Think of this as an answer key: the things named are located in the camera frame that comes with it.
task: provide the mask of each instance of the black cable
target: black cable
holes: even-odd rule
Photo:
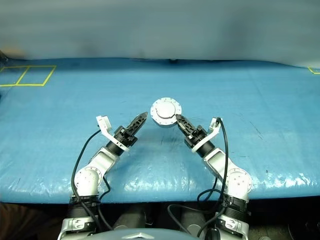
[[[198,196],[196,197],[196,203],[197,203],[197,205],[198,205],[198,208],[201,209],[200,198],[201,198],[202,195],[204,195],[204,194],[206,194],[206,193],[209,193],[209,194],[205,197],[205,199],[202,200],[202,202],[206,202],[206,201],[209,200],[209,198],[211,197],[211,195],[212,195],[213,192],[217,192],[216,189],[215,189],[215,188],[216,188],[216,185],[217,185],[217,182],[218,182],[218,178],[215,177],[214,184],[213,184],[212,188],[209,188],[209,189],[207,189],[207,190],[204,190],[203,192],[200,192],[200,193],[198,194]]]
[[[183,206],[183,205],[179,205],[179,204],[171,204],[171,205],[169,205],[168,207],[167,207],[167,211],[168,211],[168,214],[169,214],[169,216],[172,218],[172,220],[180,227],[180,229],[182,229],[185,233],[187,233],[187,234],[190,234],[191,235],[191,233],[188,231],[188,229],[186,229],[183,225],[182,225],[182,223],[175,217],[175,215],[171,212],[171,207],[172,206],[175,206],[175,207],[185,207],[185,206]]]
[[[201,235],[201,232],[211,223],[213,223],[215,220],[217,220],[218,217],[220,217],[224,212],[225,212],[225,207],[222,208],[222,210],[216,214],[213,218],[211,218],[210,220],[208,220],[207,222],[205,222],[205,224],[203,224],[203,226],[200,228],[200,230],[198,231],[198,234],[196,235],[198,238]]]
[[[102,198],[103,198],[106,194],[108,194],[108,193],[110,192],[110,190],[111,190],[110,185],[109,185],[107,179],[105,178],[105,176],[103,176],[103,181],[104,181],[104,183],[105,183],[105,186],[107,187],[107,191],[105,191],[105,192],[99,197],[99,201],[101,201]],[[109,224],[109,223],[107,222],[107,220],[105,219],[105,217],[104,217],[104,215],[103,215],[103,213],[102,213],[102,211],[101,211],[100,204],[98,205],[99,217],[101,218],[101,220],[102,220],[102,222],[104,223],[104,225],[111,231],[111,230],[113,230],[113,228],[110,226],[110,224]]]
[[[84,151],[88,145],[88,143],[90,142],[90,140],[95,136],[97,135],[98,133],[100,133],[101,130],[98,130],[96,131],[94,134],[92,134],[88,140],[85,142],[85,144],[83,145],[82,149],[81,149],[81,152],[78,156],[78,159],[76,160],[75,162],[75,165],[74,165],[74,168],[73,168],[73,172],[72,172],[72,176],[71,176],[71,188],[72,188],[72,191],[73,191],[73,194],[75,195],[76,199],[78,200],[78,202],[81,204],[81,206],[85,209],[85,211],[89,214],[89,216],[94,220],[97,228],[99,229],[99,231],[101,232],[102,230],[102,227],[101,227],[101,224],[99,222],[99,220],[96,218],[95,214],[86,206],[86,204],[81,200],[79,194],[78,194],[78,191],[77,191],[77,187],[76,187],[76,184],[75,184],[75,176],[76,176],[76,171],[77,171],[77,168],[78,168],[78,165],[79,165],[79,162],[80,162],[80,159],[82,157],[82,155],[84,154]]]
[[[216,120],[220,123],[221,129],[223,132],[223,138],[224,138],[224,150],[225,150],[225,163],[224,163],[224,174],[223,174],[223,180],[222,180],[222,187],[220,192],[220,201],[224,201],[224,194],[225,194],[225,187],[226,187],[226,181],[227,181],[227,174],[228,174],[228,161],[229,161],[229,146],[228,146],[228,137],[225,129],[225,125],[220,117],[217,117]]]
[[[223,138],[224,138],[224,148],[225,148],[225,163],[224,163],[224,174],[223,174],[223,181],[222,181],[222,187],[221,187],[221,192],[220,192],[220,197],[219,197],[219,201],[224,202],[224,192],[225,192],[225,187],[226,187],[226,180],[227,180],[227,173],[228,173],[228,160],[229,160],[229,146],[228,146],[228,138],[227,138],[227,133],[226,133],[226,129],[224,126],[224,123],[222,122],[222,119],[220,117],[217,117],[216,120],[220,123],[221,128],[222,128],[222,132],[223,132]],[[204,223],[204,225],[200,228],[198,234],[196,235],[197,237],[200,236],[201,232],[211,223],[213,223],[218,217],[220,217],[224,211],[225,211],[226,207],[224,206],[222,208],[222,210],[216,214],[214,217],[212,217],[211,219],[209,219],[207,222]]]
[[[105,183],[105,186],[106,186],[106,188],[107,188],[107,191],[105,191],[104,193],[101,194],[101,196],[99,197],[99,201],[101,201],[102,198],[103,198],[106,194],[108,194],[108,193],[110,192],[110,190],[111,190],[110,185],[109,185],[107,179],[105,178],[105,176],[103,176],[103,181],[104,181],[104,183]]]
[[[227,173],[228,173],[228,159],[229,159],[229,146],[228,146],[228,138],[227,138],[227,133],[226,133],[226,129],[224,126],[224,123],[222,122],[222,119],[220,117],[217,117],[216,119],[222,128],[222,132],[223,132],[223,138],[224,138],[224,147],[225,147],[225,164],[224,164],[224,174],[223,174],[223,181],[222,181],[222,186],[221,186],[221,190],[215,189],[218,179],[215,178],[214,180],[214,184],[212,186],[212,188],[207,189],[201,193],[199,193],[199,195],[196,198],[197,203],[200,203],[200,197],[203,194],[209,193],[205,199],[203,201],[207,201],[211,195],[213,194],[213,192],[218,192],[220,193],[220,197],[218,199],[218,201],[215,203],[215,205],[213,206],[213,208],[211,210],[200,210],[200,209],[195,209],[195,208],[191,208],[188,206],[184,206],[184,205],[180,205],[180,204],[171,204],[167,207],[167,211],[169,216],[173,219],[173,221],[186,233],[190,232],[182,225],[181,222],[179,222],[179,220],[174,216],[174,214],[171,212],[171,207],[179,207],[179,208],[184,208],[184,209],[189,209],[195,212],[200,212],[200,213],[204,213],[204,214],[210,214],[212,212],[214,212],[216,210],[216,207],[218,206],[218,204],[220,202],[224,201],[224,191],[225,191],[225,187],[226,187],[226,180],[227,180]],[[202,228],[199,230],[197,236],[199,237],[201,232],[212,222],[214,222],[219,216],[221,216],[223,214],[223,212],[225,211],[225,207],[221,210],[221,212],[219,212],[217,215],[215,215],[214,217],[212,217],[210,220],[208,220],[207,222],[204,223],[204,225],[202,226]]]

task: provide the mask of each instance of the white wall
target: white wall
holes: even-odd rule
[[[0,50],[320,67],[320,1],[0,0]]]

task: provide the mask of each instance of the round metal disc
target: round metal disc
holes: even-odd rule
[[[162,97],[152,104],[150,113],[160,127],[170,128],[177,124],[176,114],[181,114],[182,108],[173,98]]]

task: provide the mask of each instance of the blue tablecloth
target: blue tablecloth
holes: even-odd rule
[[[320,75],[306,68],[255,61],[51,59],[11,65],[56,65],[44,86],[0,87],[0,200],[68,203],[70,178],[86,139],[107,115],[114,129],[172,97],[194,125],[220,116],[230,158],[253,179],[251,199],[320,193]],[[9,68],[0,84],[21,76]],[[22,83],[40,83],[49,69],[29,69]],[[184,144],[177,126],[148,116],[138,141],[107,174],[109,203],[194,201],[212,173]],[[88,145],[79,167],[106,139]],[[223,136],[213,140],[224,148]],[[102,193],[106,187],[99,187]]]

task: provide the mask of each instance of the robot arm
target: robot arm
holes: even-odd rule
[[[147,115],[147,112],[141,113],[126,128],[120,126],[114,136],[109,134],[111,124],[108,117],[96,117],[101,133],[109,139],[109,143],[101,147],[89,164],[76,173],[74,184],[78,196],[73,195],[70,199],[67,217],[62,222],[58,240],[83,239],[95,232],[96,221],[83,205],[97,217],[98,187],[120,155],[128,152],[129,147],[137,141],[135,134],[146,122]]]
[[[185,135],[184,142],[202,157],[204,164],[221,181],[224,179],[226,154],[210,141],[219,133],[220,124],[213,118],[208,133],[199,125],[194,127],[184,116],[176,114],[179,129]],[[221,240],[248,240],[247,223],[248,193],[252,178],[228,158],[223,198],[224,211],[215,222],[216,234]]]

